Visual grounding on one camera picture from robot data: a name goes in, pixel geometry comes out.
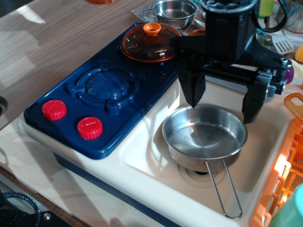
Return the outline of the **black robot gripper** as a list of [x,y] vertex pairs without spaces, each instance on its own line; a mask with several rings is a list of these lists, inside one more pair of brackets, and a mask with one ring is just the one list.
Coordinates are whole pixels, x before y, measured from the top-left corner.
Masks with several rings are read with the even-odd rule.
[[244,124],[256,120],[267,96],[281,94],[289,60],[263,47],[257,31],[273,33],[288,21],[287,6],[280,1],[282,20],[272,28],[258,21],[258,0],[204,0],[205,35],[174,37],[175,63],[186,102],[195,108],[202,98],[207,76],[242,84]]

